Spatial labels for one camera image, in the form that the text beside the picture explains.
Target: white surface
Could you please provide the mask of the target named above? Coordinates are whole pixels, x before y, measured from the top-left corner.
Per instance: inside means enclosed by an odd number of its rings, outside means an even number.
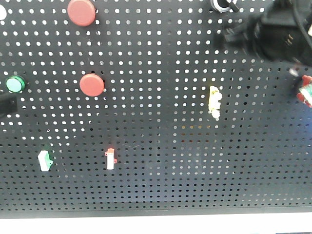
[[[0,20],[4,20],[7,16],[6,9],[0,5]]]
[[[40,164],[40,167],[41,167],[41,171],[42,172],[48,172],[49,171],[49,168],[48,168],[48,165],[45,161],[45,156],[48,154],[48,151],[46,150],[43,150],[40,152],[40,154],[38,155],[38,159],[39,159],[39,164]]]
[[[3,233],[275,234],[312,231],[312,213],[0,219]]]
[[[114,154],[108,153],[106,154],[107,157],[107,169],[108,170],[113,170],[114,169]]]

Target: yellow terminal block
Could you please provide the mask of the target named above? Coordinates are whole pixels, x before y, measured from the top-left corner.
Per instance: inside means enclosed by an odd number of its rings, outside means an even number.
[[[220,108],[221,103],[219,102],[222,99],[222,94],[215,86],[210,86],[210,94],[209,94],[209,103],[208,109],[209,114],[212,114],[213,118],[219,120],[220,118]]]

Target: green indicator light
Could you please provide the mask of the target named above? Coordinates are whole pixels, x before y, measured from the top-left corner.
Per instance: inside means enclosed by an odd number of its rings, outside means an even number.
[[[20,76],[11,76],[6,80],[6,87],[12,93],[19,93],[25,89],[25,80]]]

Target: red toggle switch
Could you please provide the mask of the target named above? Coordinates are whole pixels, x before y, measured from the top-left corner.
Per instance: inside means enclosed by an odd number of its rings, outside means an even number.
[[[70,20],[78,26],[89,26],[96,19],[96,9],[89,0],[71,0],[67,13]]]

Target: red switch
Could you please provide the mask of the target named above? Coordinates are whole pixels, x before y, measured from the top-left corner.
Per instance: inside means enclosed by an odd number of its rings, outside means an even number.
[[[89,0],[71,0],[67,13],[70,20],[78,26],[89,26],[96,19],[96,9]]]
[[[81,91],[90,97],[99,96],[104,92],[105,84],[101,77],[91,73],[83,76],[80,80]]]

